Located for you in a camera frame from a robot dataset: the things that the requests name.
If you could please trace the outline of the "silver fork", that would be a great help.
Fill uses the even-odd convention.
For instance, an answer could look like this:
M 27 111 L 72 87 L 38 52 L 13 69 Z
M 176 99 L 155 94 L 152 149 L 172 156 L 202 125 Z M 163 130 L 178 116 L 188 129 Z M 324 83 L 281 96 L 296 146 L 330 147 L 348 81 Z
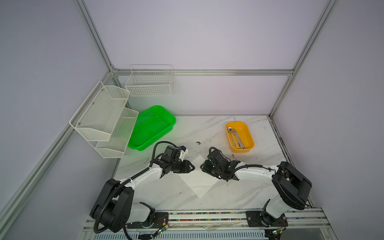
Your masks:
M 237 133 L 237 131 L 235 129 L 232 129 L 232 132 L 233 134 L 235 135 L 236 139 L 237 139 L 237 142 L 238 142 L 238 145 L 240 146 L 240 148 L 244 148 L 244 145 L 243 145 L 243 142 L 239 136 L 239 134 Z

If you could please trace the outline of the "silver knife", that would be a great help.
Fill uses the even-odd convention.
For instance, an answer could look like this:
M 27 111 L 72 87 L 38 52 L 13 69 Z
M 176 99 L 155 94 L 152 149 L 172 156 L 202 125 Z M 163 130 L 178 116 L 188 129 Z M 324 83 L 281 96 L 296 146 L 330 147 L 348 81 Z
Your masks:
M 236 131 L 236 129 L 233 129 L 233 133 L 236 135 L 236 138 L 237 138 L 237 141 L 238 141 L 240 148 L 245 149 L 245 145 L 244 145 L 242 139 L 240 138 L 239 133 Z

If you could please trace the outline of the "silver spoon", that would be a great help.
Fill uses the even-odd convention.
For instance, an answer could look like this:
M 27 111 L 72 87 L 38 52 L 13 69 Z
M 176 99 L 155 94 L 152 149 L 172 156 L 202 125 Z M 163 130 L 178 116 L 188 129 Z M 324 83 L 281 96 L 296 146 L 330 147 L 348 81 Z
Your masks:
M 231 136 L 231 139 L 232 139 L 232 143 L 233 143 L 233 146 L 235 147 L 236 146 L 236 141 L 234 139 L 234 136 L 233 136 L 233 132 L 232 132 L 232 128 L 231 127 L 228 127 L 228 132 Z

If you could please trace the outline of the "white paper napkin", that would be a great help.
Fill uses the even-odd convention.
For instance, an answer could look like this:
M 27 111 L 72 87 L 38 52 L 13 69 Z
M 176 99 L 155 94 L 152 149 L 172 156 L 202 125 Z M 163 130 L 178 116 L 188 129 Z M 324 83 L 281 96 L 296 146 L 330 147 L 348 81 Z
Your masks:
M 219 181 L 200 169 L 205 160 L 202 156 L 198 156 L 192 161 L 195 169 L 188 174 L 179 175 L 199 198 L 202 198 Z

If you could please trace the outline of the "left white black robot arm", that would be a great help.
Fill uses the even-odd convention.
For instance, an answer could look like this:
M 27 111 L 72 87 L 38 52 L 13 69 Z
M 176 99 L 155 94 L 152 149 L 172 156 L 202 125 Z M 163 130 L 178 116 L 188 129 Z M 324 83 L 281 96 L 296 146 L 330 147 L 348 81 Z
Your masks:
M 187 154 L 185 146 L 160 141 L 155 144 L 151 160 L 143 170 L 119 181 L 107 180 L 90 212 L 90 217 L 95 221 L 94 234 L 124 230 L 130 240 L 127 224 L 137 222 L 146 228 L 152 226 L 156 210 L 144 202 L 135 204 L 135 192 L 168 173 L 189 174 L 194 171 L 194 165 L 185 159 Z

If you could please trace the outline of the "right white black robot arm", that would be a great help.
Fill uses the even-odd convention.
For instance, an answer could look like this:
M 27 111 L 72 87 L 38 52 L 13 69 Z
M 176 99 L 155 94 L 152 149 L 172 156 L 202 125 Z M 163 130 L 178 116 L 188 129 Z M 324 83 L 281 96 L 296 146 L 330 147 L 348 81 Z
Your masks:
M 285 213 L 291 209 L 304 210 L 307 207 L 312 188 L 311 181 L 288 162 L 277 166 L 247 164 L 230 160 L 221 150 L 211 147 L 207 159 L 200 165 L 202 172 L 226 182 L 255 181 L 274 186 L 277 195 L 267 200 L 257 217 L 247 215 L 249 222 L 256 222 L 266 228 L 280 225 L 279 229 L 267 234 L 268 238 L 279 237 L 287 229 Z

